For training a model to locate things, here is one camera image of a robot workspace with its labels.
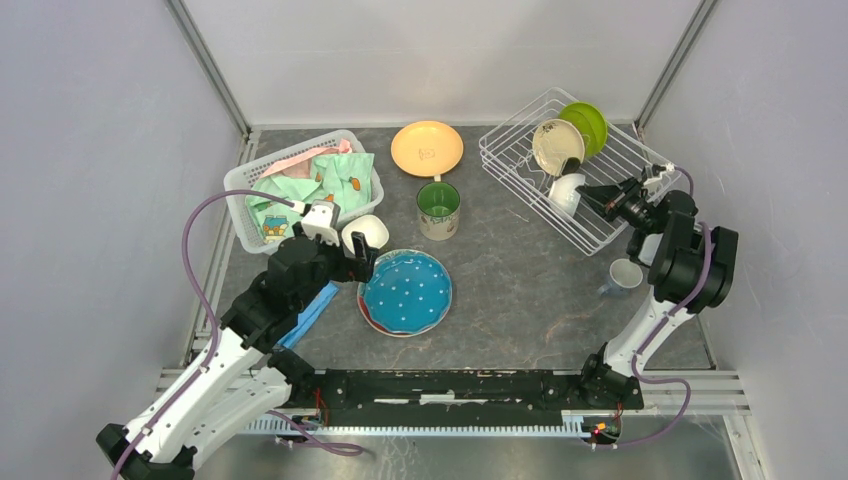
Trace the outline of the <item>lime green plate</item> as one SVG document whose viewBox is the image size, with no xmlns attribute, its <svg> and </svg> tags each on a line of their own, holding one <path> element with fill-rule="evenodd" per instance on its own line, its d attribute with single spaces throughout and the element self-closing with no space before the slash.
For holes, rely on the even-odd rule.
<svg viewBox="0 0 848 480">
<path fill-rule="evenodd" d="M 589 120 L 589 122 L 590 122 L 590 124 L 591 124 L 591 126 L 594 130 L 594 133 L 596 135 L 596 147 L 595 147 L 595 154 L 594 155 L 600 153 L 603 150 L 603 148 L 605 147 L 605 145 L 607 143 L 608 135 L 609 135 L 609 127 L 608 127 L 607 121 L 606 121 L 604 115 L 602 114 L 602 112 L 599 109 L 597 109 L 594 105 L 586 103 L 586 102 L 569 103 L 568 105 L 566 105 L 560 111 L 560 113 L 563 112 L 563 111 L 567 111 L 567 110 L 579 111 L 588 118 L 588 120 Z"/>
</svg>

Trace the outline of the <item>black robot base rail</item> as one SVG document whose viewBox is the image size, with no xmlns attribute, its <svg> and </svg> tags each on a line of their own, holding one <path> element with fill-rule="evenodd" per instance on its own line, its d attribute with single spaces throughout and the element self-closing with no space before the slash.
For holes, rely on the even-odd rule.
<svg viewBox="0 0 848 480">
<path fill-rule="evenodd" d="M 592 354 L 578 372 L 316 370 L 292 352 L 272 356 L 289 375 L 283 407 L 317 409 L 332 427 L 541 427 L 564 411 L 640 410 L 642 387 Z"/>
</svg>

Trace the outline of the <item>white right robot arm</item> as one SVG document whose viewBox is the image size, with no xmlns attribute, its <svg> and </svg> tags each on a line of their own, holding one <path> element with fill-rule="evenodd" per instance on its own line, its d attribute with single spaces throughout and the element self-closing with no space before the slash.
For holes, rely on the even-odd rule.
<svg viewBox="0 0 848 480">
<path fill-rule="evenodd" d="M 739 234 L 697 221 L 695 201 L 683 191 L 651 202 L 644 181 L 637 178 L 577 191 L 602 218 L 623 219 L 633 227 L 626 253 L 629 262 L 646 268 L 650 287 L 625 329 L 587 358 L 578 396 L 591 408 L 636 405 L 641 401 L 638 376 L 657 348 L 678 326 L 728 296 Z"/>
</svg>

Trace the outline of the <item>small white blue cup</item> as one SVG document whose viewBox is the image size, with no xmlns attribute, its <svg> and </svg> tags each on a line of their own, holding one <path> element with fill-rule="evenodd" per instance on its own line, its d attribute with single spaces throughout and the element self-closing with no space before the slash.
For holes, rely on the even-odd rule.
<svg viewBox="0 0 848 480">
<path fill-rule="evenodd" d="M 642 268 L 626 258 L 614 260 L 608 269 L 605 283 L 601 285 L 597 294 L 600 296 L 627 296 L 637 288 L 643 281 Z"/>
</svg>

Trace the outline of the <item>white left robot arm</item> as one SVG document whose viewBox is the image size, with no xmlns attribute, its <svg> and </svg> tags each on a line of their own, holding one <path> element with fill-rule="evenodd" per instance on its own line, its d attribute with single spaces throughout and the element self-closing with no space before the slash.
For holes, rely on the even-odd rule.
<svg viewBox="0 0 848 480">
<path fill-rule="evenodd" d="M 315 370 L 277 350 L 298 317 L 332 282 L 368 282 L 383 241 L 361 231 L 351 247 L 300 232 L 213 319 L 203 352 L 152 405 L 125 425 L 108 424 L 96 442 L 114 479 L 191 479 L 212 453 L 250 421 L 313 397 Z"/>
</svg>

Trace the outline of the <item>white round bowl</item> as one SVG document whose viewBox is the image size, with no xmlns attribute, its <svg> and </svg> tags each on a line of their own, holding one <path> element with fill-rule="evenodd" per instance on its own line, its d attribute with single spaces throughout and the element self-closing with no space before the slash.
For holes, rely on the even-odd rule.
<svg viewBox="0 0 848 480">
<path fill-rule="evenodd" d="M 586 177 L 581 173 L 564 175 L 553 182 L 548 199 L 566 216 L 573 217 L 581 200 L 578 188 L 585 182 Z"/>
</svg>

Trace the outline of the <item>cream floral plate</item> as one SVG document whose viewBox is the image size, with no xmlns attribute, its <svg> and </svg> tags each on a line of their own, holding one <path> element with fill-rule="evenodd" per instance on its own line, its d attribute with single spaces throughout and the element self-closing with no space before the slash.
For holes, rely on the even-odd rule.
<svg viewBox="0 0 848 480">
<path fill-rule="evenodd" d="M 580 169 L 586 146 L 583 135 L 573 124 L 554 118 L 537 126 L 532 139 L 532 153 L 545 173 L 561 177 Z"/>
</svg>

